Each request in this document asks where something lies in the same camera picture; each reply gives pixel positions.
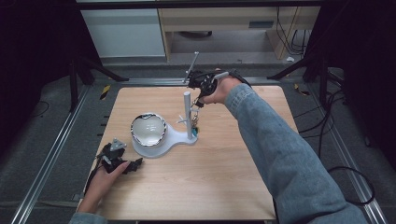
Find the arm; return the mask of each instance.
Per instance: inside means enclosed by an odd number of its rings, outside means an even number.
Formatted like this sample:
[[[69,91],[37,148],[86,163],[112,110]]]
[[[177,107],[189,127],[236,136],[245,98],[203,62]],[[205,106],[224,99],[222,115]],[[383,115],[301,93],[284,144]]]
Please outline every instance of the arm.
[[[124,162],[116,170],[107,173],[104,167],[100,167],[93,177],[89,190],[79,204],[77,212],[72,216],[69,224],[107,223],[104,217],[95,215],[99,202],[108,193],[113,183],[128,167],[129,161]]]
[[[203,103],[223,103],[268,190],[281,223],[365,223],[359,208],[347,203],[305,140],[248,85],[226,77]]]

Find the person's right hand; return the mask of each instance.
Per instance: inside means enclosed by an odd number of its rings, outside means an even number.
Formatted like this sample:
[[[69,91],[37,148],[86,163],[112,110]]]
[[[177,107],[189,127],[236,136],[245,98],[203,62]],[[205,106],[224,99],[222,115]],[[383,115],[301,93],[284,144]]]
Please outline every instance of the person's right hand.
[[[239,81],[237,78],[230,76],[223,77],[218,80],[218,86],[216,87],[216,90],[211,95],[202,97],[199,99],[199,101],[206,105],[213,103],[224,104],[228,93],[239,84],[241,84],[241,81]]]

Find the wooden table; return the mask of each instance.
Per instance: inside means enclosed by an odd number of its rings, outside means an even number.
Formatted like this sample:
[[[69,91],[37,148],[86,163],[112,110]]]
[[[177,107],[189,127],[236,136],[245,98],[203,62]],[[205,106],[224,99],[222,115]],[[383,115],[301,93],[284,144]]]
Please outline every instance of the wooden table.
[[[280,87],[254,87],[294,129]],[[132,147],[131,123],[145,112],[161,115],[185,132],[183,93],[191,100],[199,90],[184,87],[121,89],[98,152],[114,137],[127,144],[123,158],[140,158]],[[102,200],[98,214],[123,220],[265,220],[275,219],[272,197],[224,105],[206,105],[199,114],[200,132],[193,146],[179,145],[158,159],[144,159],[136,173],[122,175]]]

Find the white plastic base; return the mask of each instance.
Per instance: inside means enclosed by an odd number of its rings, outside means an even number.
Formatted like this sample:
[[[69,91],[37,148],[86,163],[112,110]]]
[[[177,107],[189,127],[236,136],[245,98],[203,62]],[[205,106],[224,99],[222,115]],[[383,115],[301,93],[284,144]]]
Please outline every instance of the white plastic base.
[[[166,134],[163,137],[163,142],[159,146],[154,147],[143,147],[138,144],[134,138],[132,145],[134,150],[142,157],[155,159],[166,154],[173,146],[176,145],[193,145],[197,141],[197,137],[192,136],[192,139],[187,137],[187,133],[181,133],[176,131],[170,124],[167,123]]]

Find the silver metallic bowl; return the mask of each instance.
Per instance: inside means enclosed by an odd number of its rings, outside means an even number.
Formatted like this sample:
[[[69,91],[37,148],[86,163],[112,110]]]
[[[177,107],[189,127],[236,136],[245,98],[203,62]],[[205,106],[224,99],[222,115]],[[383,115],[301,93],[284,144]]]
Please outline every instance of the silver metallic bowl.
[[[159,146],[166,134],[165,120],[154,113],[139,115],[131,124],[134,140],[143,147]]]

